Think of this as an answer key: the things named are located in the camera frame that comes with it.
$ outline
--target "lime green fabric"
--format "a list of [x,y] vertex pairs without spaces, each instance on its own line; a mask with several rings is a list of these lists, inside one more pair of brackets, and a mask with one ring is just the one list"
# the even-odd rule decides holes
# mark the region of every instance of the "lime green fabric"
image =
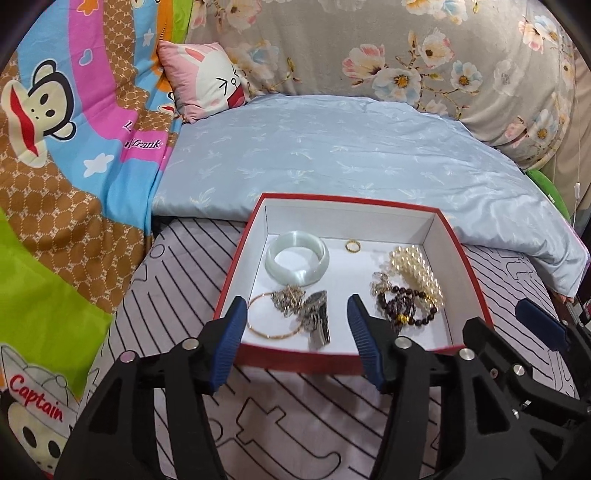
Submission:
[[568,222],[570,222],[569,209],[554,184],[550,179],[544,175],[540,170],[528,170],[527,176],[538,186],[538,188],[545,193],[558,211],[562,214]]
[[64,375],[80,398],[112,316],[33,258],[1,209],[0,248],[0,343]]
[[193,0],[173,0],[173,43],[184,43],[192,9]]

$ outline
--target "red open mouth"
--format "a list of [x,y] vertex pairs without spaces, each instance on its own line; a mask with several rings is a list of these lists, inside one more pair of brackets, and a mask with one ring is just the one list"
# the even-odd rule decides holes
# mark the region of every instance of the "red open mouth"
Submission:
[[242,85],[238,85],[238,88],[228,98],[228,107],[234,108],[242,105],[244,105],[244,90],[242,90]]
[[22,141],[25,144],[25,147],[38,157],[39,150],[37,150],[37,147],[35,146],[35,127],[33,122],[31,122],[31,119],[25,113],[25,110],[22,109],[21,102],[18,100],[14,87],[11,87],[10,90],[10,108],[20,120]]

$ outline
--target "orange star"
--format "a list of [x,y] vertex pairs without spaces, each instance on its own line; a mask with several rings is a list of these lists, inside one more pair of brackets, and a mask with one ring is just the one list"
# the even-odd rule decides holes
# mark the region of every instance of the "orange star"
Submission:
[[89,16],[92,12],[99,9],[99,0],[82,0],[82,3],[76,8],[77,12],[82,12],[85,16]]

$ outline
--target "striped bed sheet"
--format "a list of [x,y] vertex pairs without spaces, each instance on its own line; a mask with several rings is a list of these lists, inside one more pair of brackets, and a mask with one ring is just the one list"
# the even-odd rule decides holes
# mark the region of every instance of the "striped bed sheet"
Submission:
[[[97,354],[81,410],[123,351],[154,355],[199,334],[213,316],[243,228],[243,223],[211,219],[174,219],[163,228]],[[532,363],[536,380],[575,396],[560,355],[515,319],[515,304],[524,297],[556,316],[527,257],[464,249],[496,330]],[[432,388],[430,396],[421,477],[434,472],[437,456],[439,389]],[[227,384],[204,401],[230,480],[360,480],[371,473],[391,399],[364,377],[233,367]],[[175,478],[163,390],[155,392],[155,422],[161,469]]]

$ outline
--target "box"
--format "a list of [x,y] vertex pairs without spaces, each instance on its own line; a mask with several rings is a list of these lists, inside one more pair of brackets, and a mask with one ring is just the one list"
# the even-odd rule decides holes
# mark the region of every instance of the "box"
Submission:
[[[435,320],[421,328],[406,326],[408,336],[426,350],[454,352],[461,348],[464,323],[481,317],[492,325],[480,285],[452,227],[441,211],[405,203],[336,196],[264,193],[242,234],[222,288],[215,318],[222,317],[235,296],[246,301],[280,290],[266,271],[265,253],[282,233],[301,230],[320,237],[330,253],[330,264],[316,284],[304,287],[306,296],[327,290],[331,342],[310,351],[309,334],[302,332],[284,340],[269,340],[245,329],[236,357],[237,364],[302,373],[359,375],[363,372],[346,314],[348,298],[359,294],[368,312],[381,317],[370,283],[382,270],[388,254],[398,245],[419,245],[438,279],[445,307]],[[358,253],[345,249],[348,240],[361,243]],[[283,266],[299,270],[317,264],[305,249],[290,249],[277,256]],[[393,285],[408,284],[400,275]],[[417,308],[417,318],[425,313]],[[287,333],[297,326],[295,317],[284,318],[269,297],[249,308],[249,322],[269,335]]]

